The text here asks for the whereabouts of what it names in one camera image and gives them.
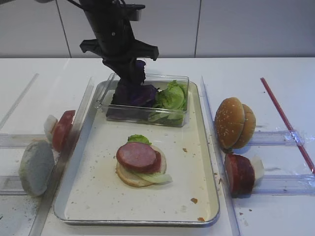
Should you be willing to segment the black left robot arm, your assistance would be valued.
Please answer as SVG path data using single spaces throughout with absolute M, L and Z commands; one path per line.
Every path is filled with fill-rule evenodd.
M 102 58 L 123 81 L 140 85 L 145 79 L 143 58 L 157 60 L 157 46 L 135 38 L 131 21 L 138 19 L 142 4 L 127 4 L 123 0 L 70 1 L 86 15 L 95 39 L 83 40 L 80 49 Z

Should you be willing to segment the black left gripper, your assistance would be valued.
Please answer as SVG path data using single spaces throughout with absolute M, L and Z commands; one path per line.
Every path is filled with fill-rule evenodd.
M 112 69 L 122 80 L 137 85 L 134 81 L 135 61 L 138 58 L 157 60 L 158 47 L 135 39 L 131 25 L 122 25 L 110 30 L 101 26 L 96 39 L 83 40 L 82 52 L 92 52 L 103 59 L 103 64 Z

